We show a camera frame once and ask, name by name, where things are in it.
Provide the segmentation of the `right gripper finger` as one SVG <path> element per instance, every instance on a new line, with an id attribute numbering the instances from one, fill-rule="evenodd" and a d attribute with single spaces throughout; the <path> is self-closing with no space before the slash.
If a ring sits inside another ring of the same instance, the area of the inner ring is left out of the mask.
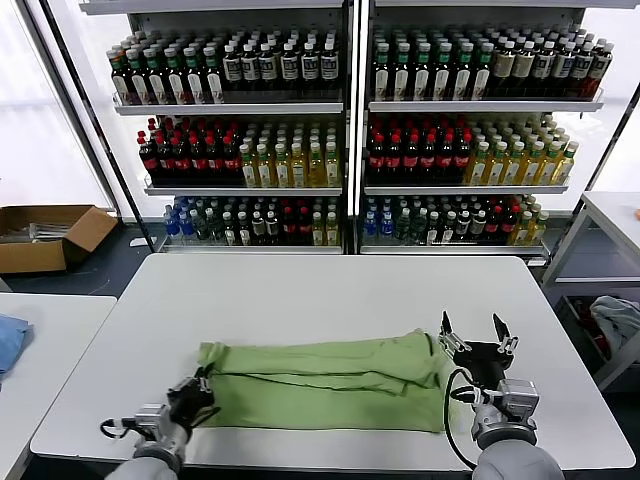
<path id="1" fill-rule="evenodd" d="M 496 313 L 493 314 L 492 318 L 499 340 L 497 351 L 500 354 L 512 355 L 518 345 L 519 338 L 511 335 L 507 324 Z"/>
<path id="2" fill-rule="evenodd" d="M 448 356 L 469 350 L 469 345 L 453 331 L 447 311 L 442 312 L 438 341 Z"/>

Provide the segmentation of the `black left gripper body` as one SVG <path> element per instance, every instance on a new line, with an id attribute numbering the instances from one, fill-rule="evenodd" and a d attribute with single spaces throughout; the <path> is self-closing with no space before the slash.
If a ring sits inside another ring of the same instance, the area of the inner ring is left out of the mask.
<path id="1" fill-rule="evenodd" d="M 188 378 L 179 382 L 167 393 L 169 417 L 179 425 L 201 425 L 215 415 L 214 395 L 189 393 L 186 389 Z"/>

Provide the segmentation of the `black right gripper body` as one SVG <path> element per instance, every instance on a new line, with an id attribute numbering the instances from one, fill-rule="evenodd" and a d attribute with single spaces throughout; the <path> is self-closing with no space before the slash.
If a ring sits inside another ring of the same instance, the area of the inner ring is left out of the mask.
<path id="1" fill-rule="evenodd" d="M 514 356 L 500 351 L 497 343 L 469 342 L 468 349 L 457 350 L 453 355 L 456 366 L 466 369 L 476 386 L 497 386 L 505 379 Z"/>

